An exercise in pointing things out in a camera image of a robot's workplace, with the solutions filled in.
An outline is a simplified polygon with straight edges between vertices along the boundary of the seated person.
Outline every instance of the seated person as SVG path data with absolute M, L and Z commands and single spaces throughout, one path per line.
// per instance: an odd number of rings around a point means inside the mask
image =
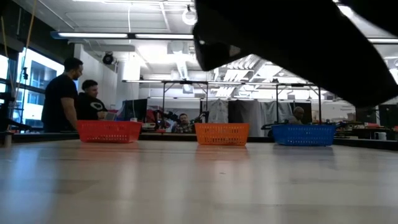
M 293 117 L 289 119 L 289 124 L 303 124 L 301 120 L 304 116 L 304 109 L 300 106 L 297 106 L 293 110 Z
M 189 123 L 188 115 L 180 114 L 180 123 L 175 123 L 172 127 L 172 133 L 192 133 L 192 125 Z
M 97 99 L 98 83 L 94 80 L 86 80 L 81 88 L 84 93 L 79 93 L 77 98 L 77 118 L 82 120 L 104 119 L 108 110 L 104 103 Z

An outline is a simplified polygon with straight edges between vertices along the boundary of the orange basket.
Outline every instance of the orange basket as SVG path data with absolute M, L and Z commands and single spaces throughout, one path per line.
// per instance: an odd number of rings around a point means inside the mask
M 250 124 L 197 123 L 195 130 L 199 144 L 244 146 L 248 141 Z
M 129 143 L 138 140 L 142 123 L 132 121 L 78 121 L 82 142 Z

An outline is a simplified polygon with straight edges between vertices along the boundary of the ceiling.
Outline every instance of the ceiling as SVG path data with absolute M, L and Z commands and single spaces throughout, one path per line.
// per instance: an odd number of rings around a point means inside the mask
M 32 12 L 32 0 L 14 0 L 27 11 Z M 36 16 L 52 26 L 58 31 L 75 31 L 75 32 L 135 32 L 135 33 L 173 33 L 188 34 L 191 33 L 192 26 L 183 21 L 183 12 L 187 8 L 190 0 L 164 0 L 160 2 L 151 0 L 135 1 L 134 3 L 103 3 L 90 2 L 96 0 L 38 0 Z M 387 32 L 373 26 L 358 15 L 348 12 L 347 15 L 354 24 L 369 38 L 395 38 Z M 194 18 L 195 15 L 189 12 L 187 19 Z M 168 41 L 161 40 L 86 40 L 83 42 L 87 51 L 101 57 L 105 51 L 109 51 L 112 46 L 125 46 L 127 49 L 134 46 L 136 53 L 142 57 L 141 73 L 146 78 L 156 77 L 157 74 L 170 74 L 172 70 L 179 70 L 178 63 L 167 53 Z M 383 57 L 396 60 L 398 58 L 398 45 L 377 45 L 376 48 Z M 118 60 L 128 60 L 130 52 L 120 51 L 114 52 L 114 56 Z M 252 63 L 250 68 L 243 68 L 245 65 Z M 221 80 L 230 69 L 247 69 L 258 72 L 260 68 L 266 65 L 272 65 L 269 62 L 250 56 L 244 58 L 237 63 L 226 65 L 214 75 L 215 81 Z M 199 71 L 200 66 L 194 55 L 189 55 L 185 60 L 185 66 L 188 71 Z M 273 71 L 272 74 L 258 79 L 262 82 L 265 79 L 288 78 L 294 77 L 288 71 Z M 252 73 L 240 78 L 252 79 Z

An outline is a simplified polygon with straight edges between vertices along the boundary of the red object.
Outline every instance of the red object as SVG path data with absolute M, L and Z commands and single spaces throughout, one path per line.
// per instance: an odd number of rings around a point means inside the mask
M 244 146 L 248 141 L 250 124 L 196 123 L 199 144 L 219 146 Z
M 82 142 L 130 143 L 138 140 L 142 123 L 132 121 L 78 121 Z

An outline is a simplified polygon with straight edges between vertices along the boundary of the plastic basket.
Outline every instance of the plastic basket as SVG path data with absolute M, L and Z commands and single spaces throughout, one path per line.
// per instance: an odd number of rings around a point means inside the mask
M 336 127 L 284 124 L 273 126 L 272 132 L 275 142 L 285 146 L 331 146 Z
M 78 121 L 83 142 L 129 143 L 138 140 L 142 124 L 132 121 Z
M 244 146 L 248 141 L 249 124 L 197 123 L 195 130 L 199 144 L 219 146 Z

